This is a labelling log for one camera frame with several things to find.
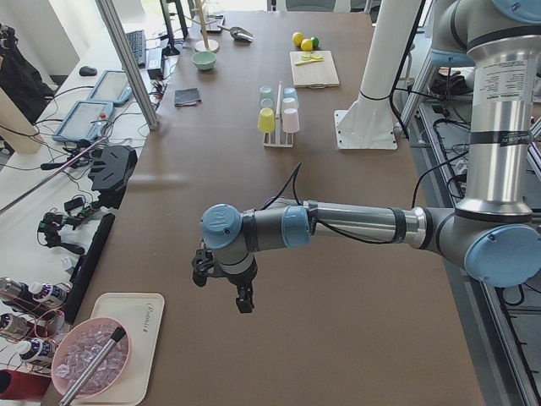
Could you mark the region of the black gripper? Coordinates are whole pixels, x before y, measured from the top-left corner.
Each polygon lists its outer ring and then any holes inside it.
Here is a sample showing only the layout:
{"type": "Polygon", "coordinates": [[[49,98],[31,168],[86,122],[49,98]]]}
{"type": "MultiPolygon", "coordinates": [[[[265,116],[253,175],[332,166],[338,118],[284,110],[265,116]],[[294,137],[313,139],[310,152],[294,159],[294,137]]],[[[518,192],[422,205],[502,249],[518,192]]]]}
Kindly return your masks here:
{"type": "Polygon", "coordinates": [[[252,313],[254,309],[253,280],[258,271],[256,260],[252,260],[246,270],[239,274],[227,274],[230,283],[237,287],[236,305],[241,314],[252,313]]]}

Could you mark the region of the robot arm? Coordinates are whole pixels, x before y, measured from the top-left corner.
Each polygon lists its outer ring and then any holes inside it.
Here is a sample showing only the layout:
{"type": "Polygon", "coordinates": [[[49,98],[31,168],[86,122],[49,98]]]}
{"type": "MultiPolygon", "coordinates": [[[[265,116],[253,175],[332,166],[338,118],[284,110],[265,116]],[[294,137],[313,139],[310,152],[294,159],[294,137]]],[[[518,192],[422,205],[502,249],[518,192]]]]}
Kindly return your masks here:
{"type": "MultiPolygon", "coordinates": [[[[332,113],[358,88],[372,28],[361,14],[229,12],[226,21],[253,32],[253,44],[224,41],[215,75],[207,76],[197,142],[197,191],[189,222],[215,203],[262,205],[295,167],[303,198],[365,206],[408,206],[417,178],[412,151],[336,147],[332,113]],[[334,56],[340,85],[302,90],[301,133],[291,149],[265,148],[256,131],[262,85],[290,80],[291,34],[321,36],[334,56]]],[[[303,248],[259,255],[256,320],[306,321],[454,310],[441,261],[402,245],[369,245],[332,233],[303,248]]]]}

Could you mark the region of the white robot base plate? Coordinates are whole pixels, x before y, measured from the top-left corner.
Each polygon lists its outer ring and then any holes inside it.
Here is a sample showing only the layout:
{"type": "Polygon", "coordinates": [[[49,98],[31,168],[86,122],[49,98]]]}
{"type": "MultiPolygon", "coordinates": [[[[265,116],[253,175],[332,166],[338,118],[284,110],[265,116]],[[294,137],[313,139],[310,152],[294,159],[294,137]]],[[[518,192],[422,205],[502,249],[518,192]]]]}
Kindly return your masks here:
{"type": "Polygon", "coordinates": [[[380,4],[358,99],[335,111],[336,143],[341,150],[395,150],[390,107],[403,57],[411,47],[423,13],[420,0],[385,0],[380,4]]]}

